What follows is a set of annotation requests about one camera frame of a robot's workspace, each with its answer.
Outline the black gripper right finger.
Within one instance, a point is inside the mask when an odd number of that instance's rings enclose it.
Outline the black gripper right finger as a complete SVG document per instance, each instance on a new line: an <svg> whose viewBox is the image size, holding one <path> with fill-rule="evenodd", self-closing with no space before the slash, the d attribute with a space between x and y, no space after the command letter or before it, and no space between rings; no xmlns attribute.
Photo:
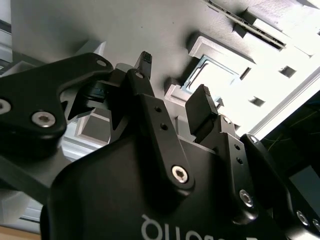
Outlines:
<svg viewBox="0 0 320 240"><path fill-rule="evenodd" d="M237 137L205 85L195 90L185 110L195 142L217 156L216 200L233 223L246 225L266 212L287 239L319 239L319 216L259 140L251 134Z"/></svg>

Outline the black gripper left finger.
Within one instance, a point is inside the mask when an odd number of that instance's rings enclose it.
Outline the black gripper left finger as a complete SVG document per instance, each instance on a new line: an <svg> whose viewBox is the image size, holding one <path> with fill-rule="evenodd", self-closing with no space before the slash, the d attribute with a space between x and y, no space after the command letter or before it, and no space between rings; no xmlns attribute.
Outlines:
<svg viewBox="0 0 320 240"><path fill-rule="evenodd" d="M0 185L46 205L68 163L60 150L67 124L92 110L110 116L108 145L133 137L154 155L163 185L181 199L195 178L165 104L150 77L152 56L142 52L127 71L85 53L0 80Z"/></svg>

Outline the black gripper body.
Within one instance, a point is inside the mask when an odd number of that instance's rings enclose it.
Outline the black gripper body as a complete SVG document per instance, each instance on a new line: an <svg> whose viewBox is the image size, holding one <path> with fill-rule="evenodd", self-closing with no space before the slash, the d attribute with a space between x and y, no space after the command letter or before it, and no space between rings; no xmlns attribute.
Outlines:
<svg viewBox="0 0 320 240"><path fill-rule="evenodd" d="M254 221L231 220L214 152L182 146L195 177L179 198L161 182L155 157L134 137L71 163L55 179L40 217L44 240L283 240L262 209Z"/></svg>

